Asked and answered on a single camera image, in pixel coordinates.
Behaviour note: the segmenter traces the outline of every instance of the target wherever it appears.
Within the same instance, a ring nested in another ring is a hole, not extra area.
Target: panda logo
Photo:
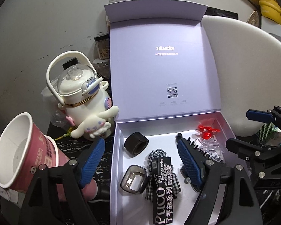
[[[35,172],[37,171],[37,167],[35,167],[35,166],[31,166],[31,169],[30,169],[30,173],[31,174],[35,174]]]

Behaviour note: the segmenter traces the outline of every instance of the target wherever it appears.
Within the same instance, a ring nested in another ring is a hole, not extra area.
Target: yellow bucket
[[[261,14],[281,25],[281,8],[276,0],[259,0]]]

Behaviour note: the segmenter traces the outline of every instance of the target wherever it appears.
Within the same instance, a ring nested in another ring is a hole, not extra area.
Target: white curved chair
[[[220,83],[222,113],[235,135],[255,134],[262,123],[248,109],[281,106],[281,42],[242,21],[204,16]]]

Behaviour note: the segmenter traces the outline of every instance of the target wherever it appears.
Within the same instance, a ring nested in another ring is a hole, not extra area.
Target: black rectangular object
[[[170,157],[152,159],[153,223],[173,222],[173,175]]]

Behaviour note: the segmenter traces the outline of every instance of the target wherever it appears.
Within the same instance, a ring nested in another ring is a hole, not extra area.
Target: clear jar lid
[[[81,90],[84,82],[95,78],[95,71],[85,64],[73,65],[62,72],[57,81],[59,95],[65,96]]]

